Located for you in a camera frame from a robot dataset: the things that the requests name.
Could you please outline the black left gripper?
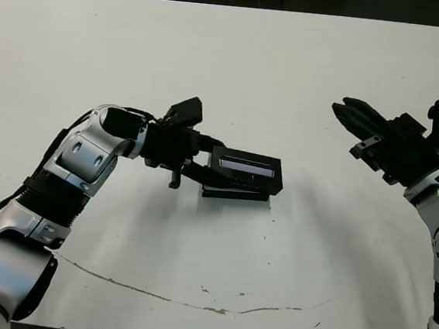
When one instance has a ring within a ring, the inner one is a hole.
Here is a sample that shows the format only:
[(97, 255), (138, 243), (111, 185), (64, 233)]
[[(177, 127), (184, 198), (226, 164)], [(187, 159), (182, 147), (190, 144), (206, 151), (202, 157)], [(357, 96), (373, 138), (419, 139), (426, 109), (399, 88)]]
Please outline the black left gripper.
[(173, 127), (157, 122), (149, 123), (146, 129), (141, 157), (147, 166), (162, 167), (171, 172), (169, 188), (180, 186), (182, 175), (197, 183), (211, 187), (225, 187), (227, 177), (209, 166), (194, 162), (199, 152), (211, 153), (214, 147), (225, 144), (212, 136), (201, 134), (189, 127)]

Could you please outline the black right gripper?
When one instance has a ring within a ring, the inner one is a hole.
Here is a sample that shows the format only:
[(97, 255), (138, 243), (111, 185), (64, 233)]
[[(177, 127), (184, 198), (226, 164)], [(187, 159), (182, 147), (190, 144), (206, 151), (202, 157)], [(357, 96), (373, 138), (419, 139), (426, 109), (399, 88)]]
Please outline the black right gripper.
[(424, 136), (426, 129), (407, 112), (387, 120), (367, 102), (343, 98), (334, 102), (335, 117), (360, 140), (350, 150), (372, 170), (383, 172), (389, 185), (410, 187), (439, 168), (439, 126)]

